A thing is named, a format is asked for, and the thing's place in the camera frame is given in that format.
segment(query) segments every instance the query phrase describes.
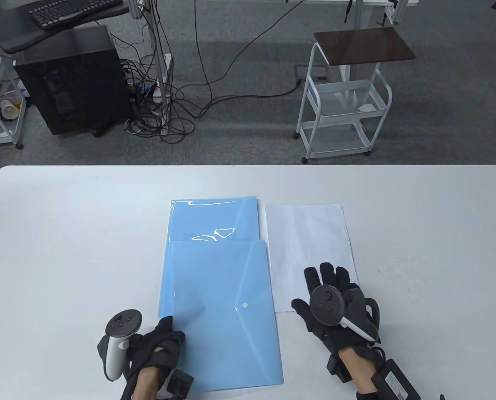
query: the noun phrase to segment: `black desk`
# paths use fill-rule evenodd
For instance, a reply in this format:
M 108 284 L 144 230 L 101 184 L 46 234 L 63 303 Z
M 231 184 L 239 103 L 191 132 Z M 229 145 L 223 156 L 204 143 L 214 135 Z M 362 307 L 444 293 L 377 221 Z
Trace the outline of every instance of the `black desk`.
M 387 63 L 416 58 L 393 27 L 316 32 L 329 65 Z
M 116 17 L 129 11 L 127 0 L 124 0 L 120 5 L 88 15 L 79 21 L 75 21 L 74 24 L 56 29 L 42 30 L 29 16 L 29 10 L 52 1 L 41 0 L 0 12 L 0 47 L 6 53 L 14 54 L 74 26 L 98 19 Z

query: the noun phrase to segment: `paper cup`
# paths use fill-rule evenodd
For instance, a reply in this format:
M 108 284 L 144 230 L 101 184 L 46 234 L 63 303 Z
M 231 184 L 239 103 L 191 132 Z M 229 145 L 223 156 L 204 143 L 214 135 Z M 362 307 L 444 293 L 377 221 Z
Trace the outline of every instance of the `paper cup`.
M 2 117 L 6 120 L 15 120 L 20 114 L 20 110 L 16 108 L 9 100 L 3 100 L 0 104 L 2 107 Z

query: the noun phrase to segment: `white paper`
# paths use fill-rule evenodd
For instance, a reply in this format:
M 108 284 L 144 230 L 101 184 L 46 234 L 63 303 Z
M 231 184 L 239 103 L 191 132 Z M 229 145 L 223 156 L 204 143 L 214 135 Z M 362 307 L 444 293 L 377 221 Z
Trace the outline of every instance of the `white paper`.
M 344 267 L 359 283 L 351 244 L 338 204 L 265 206 L 272 295 L 276 312 L 293 311 L 290 302 L 309 302 L 303 270 L 321 263 Z

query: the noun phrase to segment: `desk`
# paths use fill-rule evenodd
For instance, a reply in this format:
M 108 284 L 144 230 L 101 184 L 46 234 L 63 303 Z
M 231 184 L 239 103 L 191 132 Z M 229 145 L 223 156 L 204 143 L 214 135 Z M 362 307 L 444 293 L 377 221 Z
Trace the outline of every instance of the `desk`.
M 50 29 L 48 31 L 38 27 L 28 15 L 29 11 L 38 6 L 48 4 L 53 0 L 42 0 L 40 2 L 32 2 L 17 8 L 0 12 L 0 47 L 8 54 L 14 54 L 19 51 L 30 48 L 31 46 L 42 42 L 43 40 L 63 32 L 68 29 L 68 26 L 61 28 Z M 116 17 L 123 15 L 129 11 L 128 0 L 124 0 L 122 4 L 113 6 L 103 11 L 99 11 L 82 20 L 77 21 L 76 25 L 89 23 L 94 20 Z
M 0 400 L 119 398 L 96 344 L 120 310 L 157 323 L 170 200 L 246 195 L 343 205 L 387 354 L 424 400 L 496 399 L 496 166 L 309 165 L 1 169 Z M 204 398 L 355 398 L 299 316 L 277 322 L 284 385 Z

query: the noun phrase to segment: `human hand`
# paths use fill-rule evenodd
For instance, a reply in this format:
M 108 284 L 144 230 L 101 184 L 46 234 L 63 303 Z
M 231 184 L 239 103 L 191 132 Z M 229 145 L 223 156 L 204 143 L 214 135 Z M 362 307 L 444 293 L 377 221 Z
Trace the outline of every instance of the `human hand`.
M 304 274 L 307 289 L 309 290 L 309 295 L 311 295 L 313 290 L 320 286 L 320 278 L 318 277 L 316 268 L 313 267 L 306 268 Z M 329 262 L 325 262 L 320 265 L 320 275 L 322 275 L 322 282 L 324 285 L 331 285 L 341 292 L 347 307 L 351 305 L 352 301 L 355 301 L 352 293 L 355 294 L 354 297 L 357 297 L 358 295 L 358 303 L 355 305 L 362 306 L 361 299 L 364 300 L 366 305 L 370 305 L 373 311 L 373 317 L 368 314 L 366 306 L 362 306 L 364 307 L 364 320 L 362 323 L 373 323 L 377 330 L 379 327 L 379 309 L 377 308 L 377 304 L 372 299 L 364 299 L 362 292 L 350 291 L 352 289 L 360 290 L 360 288 L 355 283 L 349 281 L 349 273 L 345 268 L 337 267 L 336 270 L 334 270 L 333 265 Z M 344 328 L 341 325 L 327 326 L 321 324 L 312 314 L 309 305 L 301 299 L 294 299 L 292 301 L 292 308 L 294 308 L 297 314 L 303 318 L 305 325 L 307 326 L 307 331 L 312 332 L 320 339 L 331 353 L 336 353 L 346 347 L 366 345 L 369 343 L 369 341 L 349 328 Z
M 157 390 L 164 384 L 170 371 L 176 368 L 185 334 L 181 331 L 174 332 L 172 322 L 172 316 L 164 317 L 153 331 L 146 335 L 136 333 L 130 337 L 126 358 L 131 365 L 124 370 L 127 384 L 122 399 L 131 398 L 136 390 L 137 378 L 143 383 L 142 392 L 153 393 L 155 398 Z

